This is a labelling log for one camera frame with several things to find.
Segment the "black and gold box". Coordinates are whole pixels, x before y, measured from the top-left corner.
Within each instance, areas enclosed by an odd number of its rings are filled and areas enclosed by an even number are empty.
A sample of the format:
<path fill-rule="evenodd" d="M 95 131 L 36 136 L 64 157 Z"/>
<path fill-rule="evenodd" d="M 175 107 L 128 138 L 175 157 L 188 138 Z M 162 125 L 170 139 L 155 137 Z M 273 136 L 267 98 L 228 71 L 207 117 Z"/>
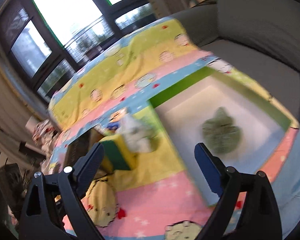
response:
<path fill-rule="evenodd" d="M 102 138 L 104 135 L 94 128 L 84 132 L 68 146 L 63 167 L 73 167 L 78 159 L 85 156 Z"/>

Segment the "olive green knit hat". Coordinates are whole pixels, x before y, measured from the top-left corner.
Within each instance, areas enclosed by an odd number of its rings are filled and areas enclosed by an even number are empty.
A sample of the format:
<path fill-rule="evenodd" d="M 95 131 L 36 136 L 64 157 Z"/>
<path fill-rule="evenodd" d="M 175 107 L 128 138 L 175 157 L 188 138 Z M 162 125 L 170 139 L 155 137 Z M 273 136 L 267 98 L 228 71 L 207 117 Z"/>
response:
<path fill-rule="evenodd" d="M 202 124 L 202 134 L 210 152 L 227 154 L 238 148 L 242 131 L 226 108 L 219 107 L 213 117 Z"/>

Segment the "green storage box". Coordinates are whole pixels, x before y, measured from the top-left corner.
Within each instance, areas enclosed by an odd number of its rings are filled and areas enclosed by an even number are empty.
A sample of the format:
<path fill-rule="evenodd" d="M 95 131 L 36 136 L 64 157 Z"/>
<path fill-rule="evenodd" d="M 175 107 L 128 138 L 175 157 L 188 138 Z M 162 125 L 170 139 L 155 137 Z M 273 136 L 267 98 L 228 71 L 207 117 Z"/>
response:
<path fill-rule="evenodd" d="M 273 155 L 291 120 L 226 74 L 204 67 L 150 98 L 207 205 L 218 202 L 194 157 L 202 142 L 226 166 L 255 173 Z"/>

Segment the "light blue floral cloth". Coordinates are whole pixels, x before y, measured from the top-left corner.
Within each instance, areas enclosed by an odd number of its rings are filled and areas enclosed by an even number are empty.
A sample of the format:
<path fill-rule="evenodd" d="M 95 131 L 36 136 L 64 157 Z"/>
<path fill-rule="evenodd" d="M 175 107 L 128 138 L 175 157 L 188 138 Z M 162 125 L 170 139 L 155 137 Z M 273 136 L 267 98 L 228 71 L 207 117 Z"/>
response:
<path fill-rule="evenodd" d="M 280 212 L 282 238 L 286 238 L 300 222 L 300 129 L 272 187 Z"/>

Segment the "white blue plush toy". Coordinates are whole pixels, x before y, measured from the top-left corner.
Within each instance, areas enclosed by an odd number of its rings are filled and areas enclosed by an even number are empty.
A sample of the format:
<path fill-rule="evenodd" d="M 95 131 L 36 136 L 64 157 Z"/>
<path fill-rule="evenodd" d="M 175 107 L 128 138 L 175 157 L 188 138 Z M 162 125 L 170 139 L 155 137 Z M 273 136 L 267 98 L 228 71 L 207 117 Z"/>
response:
<path fill-rule="evenodd" d="M 123 137 L 127 148 L 132 153 L 151 153 L 157 149 L 154 128 L 131 114 L 126 114 L 119 120 L 116 134 Z"/>

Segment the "grey sofa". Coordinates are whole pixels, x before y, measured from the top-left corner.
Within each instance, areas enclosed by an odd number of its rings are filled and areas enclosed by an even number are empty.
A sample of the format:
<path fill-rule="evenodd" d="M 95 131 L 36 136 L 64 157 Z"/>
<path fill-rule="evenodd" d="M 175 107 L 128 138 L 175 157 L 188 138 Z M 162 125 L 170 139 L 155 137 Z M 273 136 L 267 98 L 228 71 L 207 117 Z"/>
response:
<path fill-rule="evenodd" d="M 300 121 L 298 0 L 217 0 L 173 17 L 195 45 L 256 80 Z"/>

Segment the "black floor lamp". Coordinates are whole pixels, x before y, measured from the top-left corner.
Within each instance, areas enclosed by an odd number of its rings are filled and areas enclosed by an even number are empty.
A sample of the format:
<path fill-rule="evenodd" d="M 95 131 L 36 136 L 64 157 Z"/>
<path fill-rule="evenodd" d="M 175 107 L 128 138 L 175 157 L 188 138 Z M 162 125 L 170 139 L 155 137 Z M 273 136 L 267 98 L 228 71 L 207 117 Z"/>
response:
<path fill-rule="evenodd" d="M 0 127 L 0 134 L 3 134 L 6 138 L 10 139 L 11 141 L 15 142 L 18 146 L 18 150 L 20 153 L 25 155 L 28 158 L 38 160 L 39 162 L 43 162 L 46 160 L 46 155 L 37 147 L 34 147 L 30 143 L 26 141 L 22 141 L 13 135 L 7 133 Z"/>

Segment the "pile of clothes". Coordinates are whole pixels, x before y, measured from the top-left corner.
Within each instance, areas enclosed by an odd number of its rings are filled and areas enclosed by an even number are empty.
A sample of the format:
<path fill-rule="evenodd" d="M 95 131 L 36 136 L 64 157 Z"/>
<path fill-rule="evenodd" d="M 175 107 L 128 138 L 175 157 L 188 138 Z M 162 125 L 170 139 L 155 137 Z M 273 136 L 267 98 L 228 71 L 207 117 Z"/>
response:
<path fill-rule="evenodd" d="M 59 135 L 59 130 L 55 128 L 49 119 L 46 119 L 34 126 L 32 139 L 45 154 L 46 158 L 50 159 Z"/>

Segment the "colourful tissue pack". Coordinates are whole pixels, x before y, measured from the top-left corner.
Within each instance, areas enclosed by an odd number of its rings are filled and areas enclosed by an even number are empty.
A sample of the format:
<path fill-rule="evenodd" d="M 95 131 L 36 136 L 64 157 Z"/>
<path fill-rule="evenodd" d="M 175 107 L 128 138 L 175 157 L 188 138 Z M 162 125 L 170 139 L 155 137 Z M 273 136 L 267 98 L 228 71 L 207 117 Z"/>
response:
<path fill-rule="evenodd" d="M 99 143 L 104 148 L 104 159 L 100 166 L 104 172 L 131 171 L 136 168 L 136 153 L 130 152 L 121 135 L 115 134 L 104 137 Z"/>

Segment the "colourful cartoon bed sheet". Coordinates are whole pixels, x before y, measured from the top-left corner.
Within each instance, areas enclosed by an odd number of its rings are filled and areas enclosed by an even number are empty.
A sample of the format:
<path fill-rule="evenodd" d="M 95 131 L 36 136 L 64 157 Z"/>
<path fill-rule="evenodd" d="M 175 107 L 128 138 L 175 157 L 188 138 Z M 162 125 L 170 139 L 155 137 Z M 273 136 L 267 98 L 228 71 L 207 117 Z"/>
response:
<path fill-rule="evenodd" d="M 186 164 L 150 103 L 150 98 L 208 67 L 267 99 L 291 120 L 261 169 L 274 180 L 289 155 L 299 122 L 257 81 L 210 51 L 199 49 L 178 20 L 166 17 L 121 38 L 80 69 L 49 103 L 61 128 L 50 160 L 63 168 L 67 148 L 91 128 L 115 135 L 126 114 L 151 125 L 157 149 L 136 153 L 131 171 L 115 170 L 94 179 L 83 205 L 107 239 L 195 239 L 216 206 L 206 204 Z"/>

